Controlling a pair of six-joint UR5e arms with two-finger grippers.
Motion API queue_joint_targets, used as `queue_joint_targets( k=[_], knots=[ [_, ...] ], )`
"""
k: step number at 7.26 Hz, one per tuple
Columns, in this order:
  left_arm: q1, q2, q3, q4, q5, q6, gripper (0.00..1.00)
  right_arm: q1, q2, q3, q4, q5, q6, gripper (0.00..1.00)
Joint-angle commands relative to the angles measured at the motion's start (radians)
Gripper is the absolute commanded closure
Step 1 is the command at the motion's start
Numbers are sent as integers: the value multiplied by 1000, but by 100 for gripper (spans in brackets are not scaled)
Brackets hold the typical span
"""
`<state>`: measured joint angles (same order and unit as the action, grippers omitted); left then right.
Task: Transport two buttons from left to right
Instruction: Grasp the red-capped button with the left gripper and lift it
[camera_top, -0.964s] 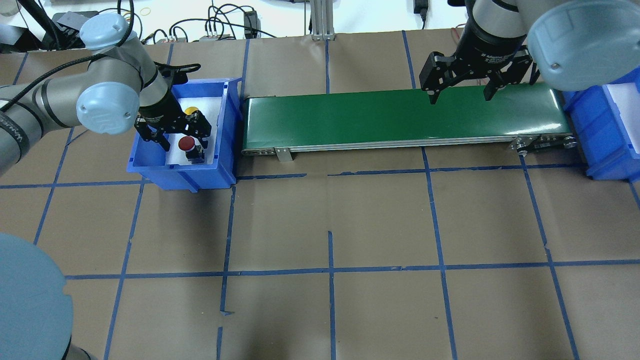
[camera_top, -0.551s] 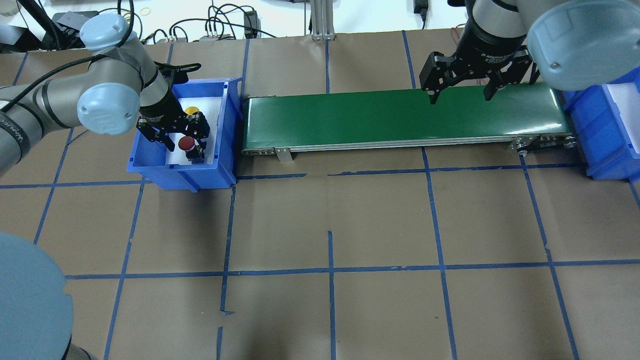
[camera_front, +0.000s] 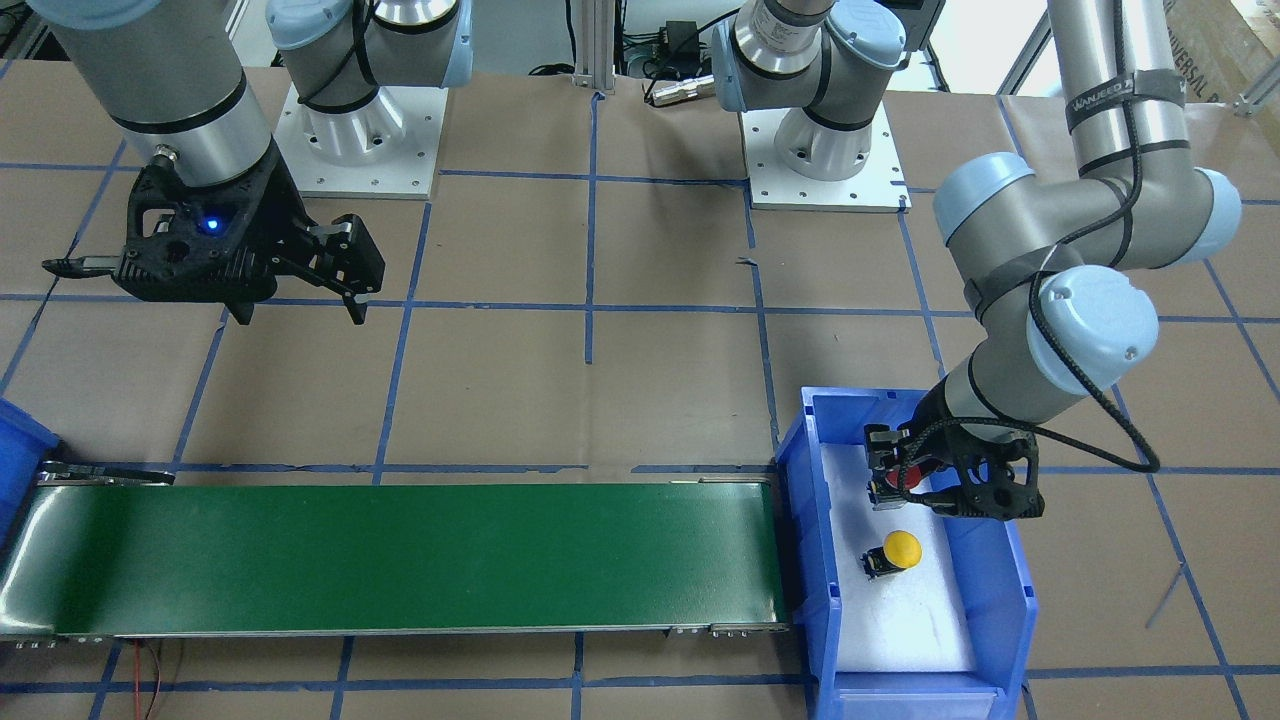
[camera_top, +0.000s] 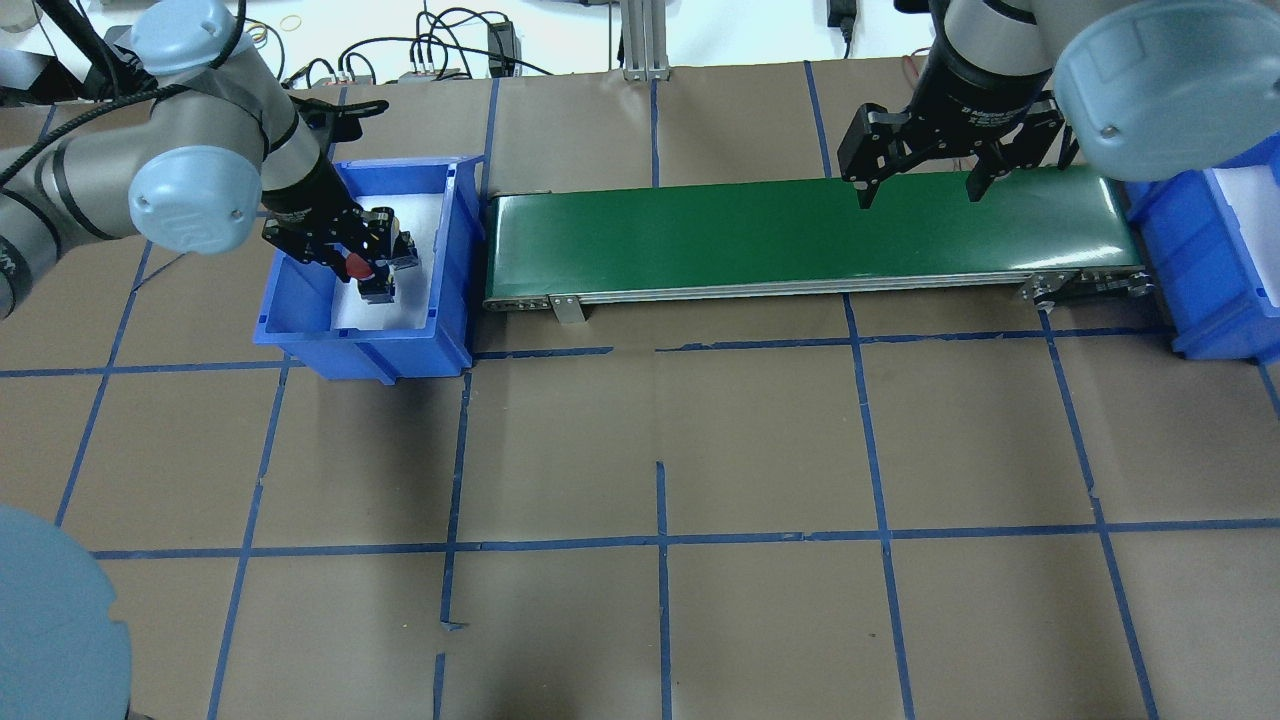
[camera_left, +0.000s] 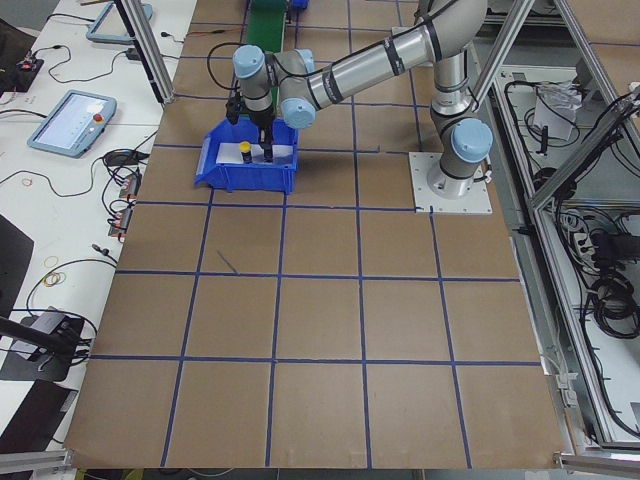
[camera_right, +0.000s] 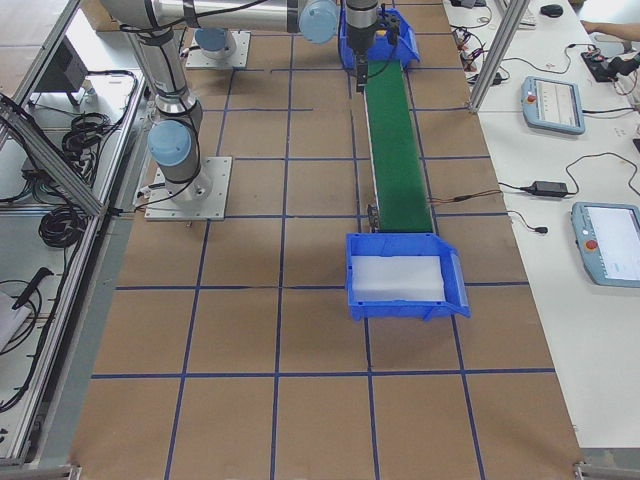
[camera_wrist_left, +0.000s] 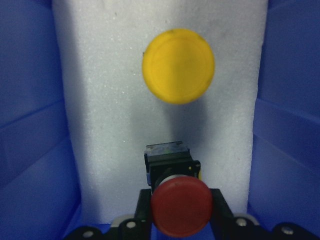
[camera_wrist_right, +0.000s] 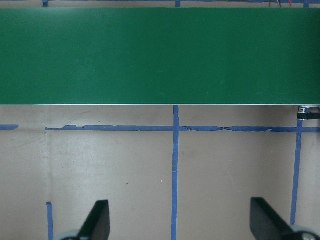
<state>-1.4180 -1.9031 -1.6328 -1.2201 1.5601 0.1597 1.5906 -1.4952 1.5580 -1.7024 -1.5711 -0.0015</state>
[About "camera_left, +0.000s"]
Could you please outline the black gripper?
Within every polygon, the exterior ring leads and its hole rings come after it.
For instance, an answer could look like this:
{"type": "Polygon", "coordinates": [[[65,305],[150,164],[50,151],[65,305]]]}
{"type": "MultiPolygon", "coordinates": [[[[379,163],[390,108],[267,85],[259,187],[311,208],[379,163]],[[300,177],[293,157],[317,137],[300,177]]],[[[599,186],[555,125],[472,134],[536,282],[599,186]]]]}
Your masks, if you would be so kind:
{"type": "Polygon", "coordinates": [[[275,120],[275,110],[272,105],[255,110],[247,108],[249,119],[258,127],[258,143],[264,152],[264,161],[273,162],[273,134],[272,128],[275,120]]]}

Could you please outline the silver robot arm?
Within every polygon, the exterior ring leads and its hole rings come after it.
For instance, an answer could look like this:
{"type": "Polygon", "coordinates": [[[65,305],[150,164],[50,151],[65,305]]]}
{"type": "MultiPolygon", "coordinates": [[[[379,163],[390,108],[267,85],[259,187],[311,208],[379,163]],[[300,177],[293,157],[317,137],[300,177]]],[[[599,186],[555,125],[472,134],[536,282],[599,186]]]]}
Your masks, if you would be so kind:
{"type": "Polygon", "coordinates": [[[243,45],[232,56],[238,91],[226,105],[226,118],[236,123],[248,115],[259,143],[268,148],[276,117],[306,129],[318,111],[429,63],[435,82],[431,118],[443,153],[429,169],[427,184],[442,198],[458,199],[468,193],[493,143],[490,128],[471,111],[467,73],[467,47],[486,10],[484,1],[421,1],[412,27],[319,70],[312,68],[308,50],[272,53],[243,45]]]}

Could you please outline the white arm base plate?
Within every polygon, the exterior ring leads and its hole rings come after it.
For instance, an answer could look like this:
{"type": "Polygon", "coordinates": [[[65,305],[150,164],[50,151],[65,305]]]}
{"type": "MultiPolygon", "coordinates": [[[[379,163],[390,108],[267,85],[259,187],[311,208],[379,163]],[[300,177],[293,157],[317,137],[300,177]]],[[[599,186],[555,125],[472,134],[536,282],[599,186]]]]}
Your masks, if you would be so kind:
{"type": "Polygon", "coordinates": [[[450,215],[492,214],[482,168],[477,166],[468,179],[453,179],[441,170],[441,156],[439,152],[409,153],[415,210],[450,215]]]}

